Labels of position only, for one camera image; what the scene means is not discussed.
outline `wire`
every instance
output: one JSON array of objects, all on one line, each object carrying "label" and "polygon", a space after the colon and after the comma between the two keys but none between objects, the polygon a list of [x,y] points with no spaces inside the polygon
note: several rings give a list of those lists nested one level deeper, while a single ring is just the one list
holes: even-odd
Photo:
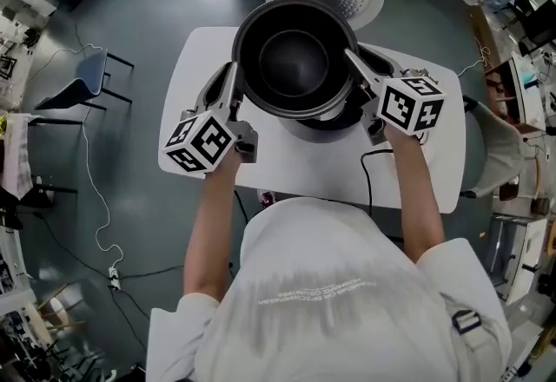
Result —
[{"label": "wire", "polygon": [[249,218],[247,217],[247,213],[245,212],[245,208],[243,207],[242,199],[240,198],[240,195],[237,193],[235,189],[234,189],[234,194],[235,194],[235,198],[237,199],[237,202],[240,204],[240,209],[242,210],[243,218],[245,219],[245,224],[247,225],[249,223]]},{"label": "wire", "polygon": [[[50,224],[46,221],[46,219],[43,217],[42,214],[38,213],[38,212],[19,212],[19,214],[27,214],[27,215],[34,215],[35,217],[37,217],[37,219],[40,219],[43,221],[43,223],[45,224],[45,226],[47,227],[49,234],[51,235],[51,237],[54,239],[54,241],[56,242],[56,244],[63,249],[66,253],[68,253],[69,255],[71,255],[71,257],[73,257],[75,260],[77,260],[79,263],[81,263],[84,267],[90,269],[91,271],[94,271],[95,273],[97,273],[98,275],[100,275],[101,277],[103,277],[106,280],[110,280],[110,277],[108,277],[107,275],[105,275],[103,272],[99,271],[96,268],[93,268],[91,265],[88,265],[87,263],[85,263],[83,260],[81,260],[79,257],[77,257],[75,254],[73,254],[67,247],[65,247],[64,245],[62,245],[62,243],[56,238],[56,236],[54,235],[54,231],[52,230],[52,228],[50,227]],[[142,274],[130,274],[130,275],[123,275],[122,277],[120,277],[120,280],[125,280],[125,279],[138,279],[141,277],[148,277],[150,275],[157,275],[157,274],[162,274],[162,273],[167,273],[168,271],[173,271],[174,269],[181,269],[183,268],[183,265],[179,265],[177,267],[168,267],[165,269],[161,269],[160,271],[154,271],[152,273],[142,273]]]},{"label": "wire", "polygon": [[545,136],[546,136],[546,134],[532,136],[532,137],[526,137],[526,138],[523,139],[523,141],[527,142],[529,140],[536,140],[537,138],[542,138],[544,140]]},{"label": "wire", "polygon": [[373,192],[371,190],[371,177],[368,174],[367,168],[365,167],[365,162],[363,161],[366,157],[376,154],[392,154],[394,151],[392,149],[378,149],[372,152],[366,152],[361,156],[361,166],[363,167],[363,171],[365,172],[365,176],[367,177],[367,188],[368,188],[368,215],[371,216],[372,207],[373,207]]},{"label": "wire", "polygon": [[73,20],[73,28],[76,31],[77,43],[79,44],[80,47],[84,47],[83,43],[81,42],[81,38],[79,37],[79,31],[77,30],[77,22],[75,20]]},{"label": "wire", "polygon": [[133,297],[131,297],[131,295],[130,295],[129,293],[126,293],[126,292],[123,291],[122,289],[118,289],[117,292],[118,292],[118,293],[123,293],[123,294],[127,295],[127,296],[129,297],[129,299],[133,302],[133,304],[136,306],[136,308],[137,308],[139,311],[141,311],[141,314],[142,314],[143,316],[145,316],[147,319],[150,320],[150,317],[147,315],[147,313],[145,313],[145,312],[141,309],[141,307],[139,306],[139,304],[136,302],[136,300],[135,300]]},{"label": "wire", "polygon": [[529,144],[528,142],[526,142],[526,145],[531,147],[531,148],[535,148],[535,155],[537,155],[539,153],[537,151],[537,149],[542,150],[546,154],[546,151],[541,146],[539,146],[538,144]]},{"label": "wire", "polygon": [[548,64],[548,70],[546,71],[546,73],[545,73],[545,72],[539,72],[539,79],[540,79],[542,82],[544,82],[544,81],[546,81],[548,78],[550,78],[550,69],[551,69],[552,67],[553,67],[553,66],[552,66],[551,64]]},{"label": "wire", "polygon": [[133,325],[131,325],[131,322],[128,319],[128,316],[125,315],[125,312],[122,310],[122,307],[118,305],[118,302],[116,302],[116,298],[114,297],[114,292],[112,290],[112,287],[109,286],[109,290],[110,290],[110,297],[112,297],[112,301],[114,302],[114,304],[117,306],[118,310],[120,310],[120,313],[122,313],[123,318],[125,319],[126,322],[128,322],[129,325],[129,329],[131,330],[131,332],[133,333],[133,335],[135,336],[135,338],[137,339],[137,342],[139,342],[142,346],[142,349],[147,352],[147,348],[145,346],[145,344],[143,344],[141,342],[141,339],[139,339],[139,336],[136,333],[135,328],[133,327]]},{"label": "wire", "polygon": [[465,67],[460,74],[458,75],[458,78],[460,76],[462,76],[464,73],[466,73],[466,71],[468,71],[469,69],[472,69],[473,67],[475,67],[477,64],[482,63],[483,67],[488,66],[493,66],[488,60],[487,60],[487,55],[490,55],[490,49],[488,47],[483,47],[482,45],[480,45],[480,42],[477,38],[475,38],[475,41],[477,42],[477,44],[480,47],[480,58],[477,60],[476,63],[471,64],[467,67]]},{"label": "wire", "polygon": [[95,189],[96,194],[100,197],[100,199],[103,201],[103,205],[106,208],[106,215],[107,215],[107,220],[106,223],[103,224],[102,226],[100,226],[96,232],[95,232],[95,241],[96,244],[98,245],[98,247],[101,249],[101,251],[107,253],[108,251],[117,248],[120,251],[120,258],[117,259],[116,261],[114,261],[114,263],[112,264],[112,267],[116,267],[116,265],[118,263],[120,263],[121,261],[123,261],[124,255],[123,255],[123,250],[120,247],[120,245],[113,243],[112,245],[110,245],[109,247],[102,247],[100,242],[98,241],[98,233],[100,233],[104,228],[108,227],[110,224],[110,209],[108,207],[108,204],[106,203],[106,200],[104,200],[103,195],[99,192],[98,188],[95,185],[95,182],[93,181],[93,176],[90,173],[90,168],[89,168],[89,138],[87,137],[87,132],[85,132],[85,120],[87,120],[87,117],[89,116],[89,112],[92,108],[89,108],[89,110],[87,111],[87,114],[85,114],[85,117],[83,118],[83,124],[81,126],[81,130],[83,132],[83,137],[85,138],[85,149],[86,149],[86,159],[85,159],[85,165],[87,166],[87,174],[89,175],[89,180],[90,180],[90,184],[93,187],[93,189]]},{"label": "wire", "polygon": [[150,275],[158,275],[158,274],[162,274],[162,273],[167,273],[168,271],[173,271],[174,269],[181,269],[181,268],[183,268],[183,265],[178,265],[177,267],[167,267],[165,269],[161,269],[160,271],[153,271],[152,273],[123,275],[122,277],[120,277],[120,280],[139,279],[141,277],[149,277]]},{"label": "wire", "polygon": [[420,144],[421,146],[424,146],[425,144],[427,144],[427,142],[428,142],[428,134],[429,134],[429,133],[430,133],[430,132],[424,132],[424,133],[422,133],[421,135],[417,136],[417,140],[419,140],[419,144]]},{"label": "wire", "polygon": [[44,222],[44,225],[46,226],[47,230],[49,231],[50,236],[52,237],[52,239],[54,240],[54,242],[61,248],[63,249],[66,253],[68,253],[69,255],[71,255],[71,257],[74,258],[74,260],[77,260],[79,263],[81,263],[84,267],[90,269],[91,271],[94,271],[95,273],[97,273],[98,275],[100,275],[101,277],[103,277],[106,280],[109,280],[109,277],[107,275],[105,275],[104,273],[102,273],[101,271],[99,271],[96,268],[93,268],[91,265],[88,265],[87,263],[85,263],[83,260],[81,260],[79,257],[77,257],[75,254],[73,254],[67,247],[65,247],[54,235],[54,231],[52,230],[52,228],[50,227],[50,224],[47,222],[47,220],[43,217],[42,214],[38,213],[38,212],[34,212],[33,215],[35,215],[37,217],[37,219],[40,219]]},{"label": "wire", "polygon": [[81,47],[79,50],[73,50],[73,49],[58,49],[57,51],[54,52],[54,54],[50,57],[49,61],[46,62],[46,64],[44,64],[39,70],[37,70],[33,75],[31,75],[31,77],[27,80],[27,81],[31,81],[35,76],[37,76],[41,71],[43,71],[43,69],[46,69],[46,66],[48,66],[52,60],[54,59],[54,56],[56,56],[58,53],[60,52],[71,52],[71,53],[75,53],[76,55],[81,53],[83,50],[85,50],[87,47],[92,47],[93,49],[102,49],[102,47],[98,47],[95,46],[93,44],[87,44],[84,45],[83,47]]},{"label": "wire", "polygon": [[363,92],[365,92],[365,94],[368,96],[368,100],[369,100],[369,101],[372,101],[372,100],[373,100],[373,97],[371,96],[371,94],[369,94],[369,93],[367,92],[367,89],[365,88],[365,86],[363,86],[363,84],[360,84],[360,85],[359,85],[359,88],[360,88]]}]

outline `black strap buckle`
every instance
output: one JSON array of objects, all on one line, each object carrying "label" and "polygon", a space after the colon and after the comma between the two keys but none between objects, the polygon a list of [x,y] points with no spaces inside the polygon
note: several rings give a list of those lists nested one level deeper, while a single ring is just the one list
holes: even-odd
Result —
[{"label": "black strap buckle", "polygon": [[452,316],[452,325],[459,334],[465,334],[481,326],[482,322],[475,311],[462,309]]}]

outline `hand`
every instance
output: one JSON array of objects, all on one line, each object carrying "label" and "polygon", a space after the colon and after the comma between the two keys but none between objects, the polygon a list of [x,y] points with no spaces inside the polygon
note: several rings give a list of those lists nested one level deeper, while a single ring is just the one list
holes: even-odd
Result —
[{"label": "hand", "polygon": [[411,141],[417,142],[417,139],[414,136],[406,135],[401,130],[388,123],[386,123],[386,127],[384,128],[384,136],[386,136],[386,139],[390,142],[392,148],[397,148],[398,146]]},{"label": "hand", "polygon": [[242,164],[242,158],[235,150],[235,147],[232,146],[230,150],[224,155],[222,161],[216,168],[214,172],[211,172],[211,175],[218,175],[222,177],[231,178],[235,181],[235,176],[237,175],[237,171]]}]

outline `blue chair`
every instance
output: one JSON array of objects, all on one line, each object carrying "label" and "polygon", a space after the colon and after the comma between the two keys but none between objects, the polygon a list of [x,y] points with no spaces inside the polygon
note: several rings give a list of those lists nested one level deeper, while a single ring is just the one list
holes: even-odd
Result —
[{"label": "blue chair", "polygon": [[82,60],[76,69],[76,79],[70,82],[66,87],[60,90],[52,97],[44,98],[35,106],[35,110],[43,109],[68,109],[76,104],[82,104],[91,108],[106,110],[104,106],[87,102],[91,98],[99,96],[101,92],[114,96],[120,100],[131,102],[129,98],[121,96],[116,92],[112,92],[103,87],[104,77],[110,77],[110,73],[106,73],[106,60],[112,58],[119,63],[130,66],[132,69],[135,67],[132,63],[124,61],[118,56],[110,54],[107,50],[103,49],[94,55],[91,55]]}]

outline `pot rim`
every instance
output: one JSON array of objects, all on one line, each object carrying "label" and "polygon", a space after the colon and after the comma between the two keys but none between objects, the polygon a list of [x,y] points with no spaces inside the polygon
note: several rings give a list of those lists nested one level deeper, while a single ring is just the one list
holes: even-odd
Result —
[{"label": "pot rim", "polygon": [[[239,62],[240,47],[242,46],[245,35],[248,29],[251,27],[252,23],[268,10],[272,10],[276,7],[280,7],[286,4],[307,5],[328,14],[338,23],[340,28],[343,30],[343,33],[346,35],[349,45],[348,48],[351,49],[355,54],[359,53],[359,46],[354,31],[341,16],[339,16],[334,10],[330,9],[327,5],[316,0],[272,0],[254,9],[237,30],[234,38],[234,44],[232,46],[232,61]],[[253,91],[253,89],[247,82],[245,82],[244,94],[255,106],[257,106],[259,109],[264,110],[265,112],[268,112],[271,115],[279,116],[281,118],[304,120],[308,118],[315,118],[316,116],[325,114],[340,103],[342,103],[351,92],[352,85],[353,79],[350,75],[348,75],[343,86],[332,99],[328,100],[328,102],[325,102],[320,106],[307,110],[286,110],[269,104],[268,102],[262,100]]]}]

